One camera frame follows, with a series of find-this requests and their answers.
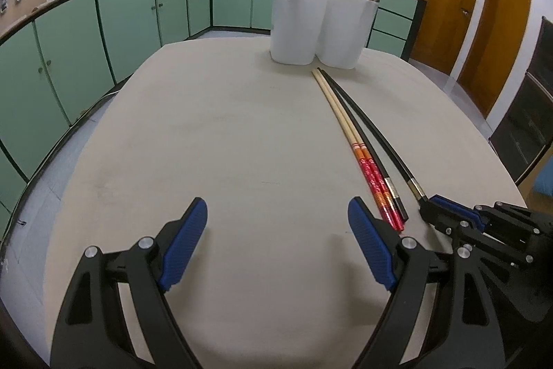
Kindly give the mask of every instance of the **table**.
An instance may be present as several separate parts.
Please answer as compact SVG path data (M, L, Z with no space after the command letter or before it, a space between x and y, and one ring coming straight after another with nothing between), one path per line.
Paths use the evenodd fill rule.
M107 109L63 196L46 261L46 336L82 252L155 236L195 196L207 228L167 299L206 369L349 368L388 299L347 222L347 204L372 196L310 71L270 59L269 38L210 38L164 46ZM399 58L365 49L356 69L328 72L365 110L428 196L473 206L524 205L469 119ZM449 239L420 218L382 149L427 248ZM123 307L139 356L150 359L128 286ZM404 359L415 356L432 303Z

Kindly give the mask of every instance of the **blue gripper pad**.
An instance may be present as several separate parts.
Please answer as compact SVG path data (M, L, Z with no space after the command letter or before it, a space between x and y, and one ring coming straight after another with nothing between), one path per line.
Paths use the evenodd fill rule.
M158 283L164 291L169 291L171 286L180 282L206 223L207 204L201 199L190 212L163 256L163 270Z
M367 263L369 263L374 278L388 291L391 291L397 283L397 278L392 270L392 254L355 199L349 202L347 214L349 226Z
M476 213L476 211L471 210L465 207L464 205L461 205L460 203L446 199L445 197L442 197L439 195L432 196L430 200L432 200L433 202L436 202L438 205L444 207L445 209L448 209L450 211L453 211L459 214L460 216L465 216L472 219L475 222L478 230L480 230L481 232L484 231L485 226L482 220L480 219L480 215Z

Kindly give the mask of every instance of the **floor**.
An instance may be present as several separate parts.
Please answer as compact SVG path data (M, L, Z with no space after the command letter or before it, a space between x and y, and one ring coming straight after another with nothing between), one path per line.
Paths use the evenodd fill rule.
M200 38L229 36L257 35L210 31ZM489 138L491 129L488 124L453 79L416 61L411 60L410 63L444 91ZM90 115L36 181L23 206L2 264L0 298L30 345L46 362L50 360L50 349L44 334L43 280L50 233L78 157L111 102L112 99L109 99Z

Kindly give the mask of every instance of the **door frame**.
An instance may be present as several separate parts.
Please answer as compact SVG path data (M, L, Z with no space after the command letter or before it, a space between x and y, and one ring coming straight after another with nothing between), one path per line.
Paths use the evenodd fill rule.
M486 7L488 7L489 2L490 2L490 0L484 0L484 5L483 5L483 8L482 8L482 12L480 13L480 17L478 18L478 27L476 28L475 35L472 38L471 48L467 53L467 57L465 59L465 62L463 63L463 69L461 69L461 72L459 73L459 75L457 77L457 82L459 83L459 85L461 85L460 80L461 80L461 77L463 76L463 73L468 69L468 62L470 61L472 53L475 50L475 44L476 44L477 39L478 39L478 34L482 31L482 27L483 27L482 19L483 19L484 13L486 11ZM522 38L523 40L524 40L524 35L526 34L526 28L528 27L528 20L530 19L530 9L531 8L532 8L532 0L530 0L530 6L529 6L529 9L528 9L528 17L526 18L526 26L525 26L525 30L524 30L524 34L523 34L523 38ZM518 53L520 51L521 51L521 47L519 46L519 50L516 54L517 57L518 57ZM494 103L485 112L482 112L483 117L485 117L485 118L488 117L489 113L491 112L491 109L493 109L493 106L496 104L497 99L501 96L501 92L503 91L503 88L505 88L505 83L507 83L507 80L509 79L509 76L510 76L512 70L513 70L513 68L511 67L509 75L507 75L507 79L505 79L505 82L503 83L503 87L501 88L501 91L499 92L499 95L496 98L496 100L494 101Z

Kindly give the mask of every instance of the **countertop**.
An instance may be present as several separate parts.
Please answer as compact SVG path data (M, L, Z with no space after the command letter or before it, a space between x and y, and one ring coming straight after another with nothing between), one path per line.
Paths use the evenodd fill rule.
M367 184L310 71L271 60L270 38L164 46L136 71L84 148L54 224L45 268L46 336L82 252L127 249L181 217L195 196L207 228L183 280L167 293L205 368L351 367L388 299L349 229L347 205ZM371 117L428 196L467 206L524 205L486 140L428 78L364 49L351 71L328 70ZM375 145L410 214L404 235L450 240ZM133 311L123 291L125 313ZM419 350L425 296L406 358ZM128 313L139 356L149 359Z

